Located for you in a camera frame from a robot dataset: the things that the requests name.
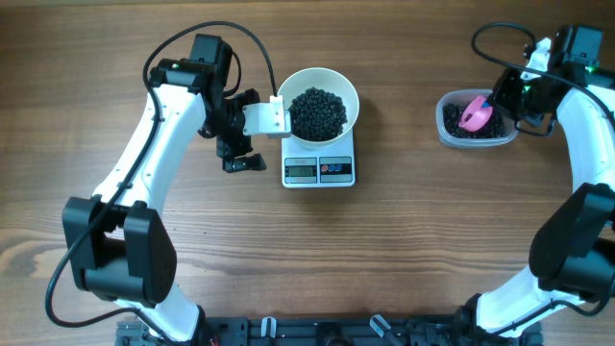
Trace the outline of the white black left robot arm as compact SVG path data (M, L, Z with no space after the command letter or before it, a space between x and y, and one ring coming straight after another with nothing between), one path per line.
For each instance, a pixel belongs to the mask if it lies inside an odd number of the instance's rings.
M145 71L143 115L119 161L88 198L73 197L61 217L75 285L131 313L159 345L215 345L203 308L176 283L177 253L162 223L169 187L189 142L215 140L225 171L261 170L254 135L288 134L283 98L262 102L226 87L230 62L164 59Z

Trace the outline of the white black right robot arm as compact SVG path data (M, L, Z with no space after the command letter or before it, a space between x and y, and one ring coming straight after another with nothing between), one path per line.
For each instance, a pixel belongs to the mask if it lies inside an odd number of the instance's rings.
M486 99L514 123L560 124L573 193L535 235L528 265L458 310L460 338L519 340L561 309L593 317L614 297L614 243L600 236L614 224L614 74L600 67L602 40L596 27L560 27L550 46L526 47L527 65L504 62Z

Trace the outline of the white bowl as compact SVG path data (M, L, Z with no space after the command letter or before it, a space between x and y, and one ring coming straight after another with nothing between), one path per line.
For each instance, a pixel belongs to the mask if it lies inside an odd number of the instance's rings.
M341 73L324 67L311 67L292 74L283 82L278 95L283 97L284 108L288 110L292 100L311 87L334 93L342 99L346 107L348 121L343 126L343 133L340 136L323 142L299 138L300 142L306 146L325 146L352 131L359 115L359 97L354 85Z

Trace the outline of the pink scoop blue handle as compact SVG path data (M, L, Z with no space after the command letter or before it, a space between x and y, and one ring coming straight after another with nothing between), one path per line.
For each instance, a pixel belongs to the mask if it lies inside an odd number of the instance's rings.
M465 109L458 121L458 127L467 132L481 130L490 120L493 108L484 96L477 96Z

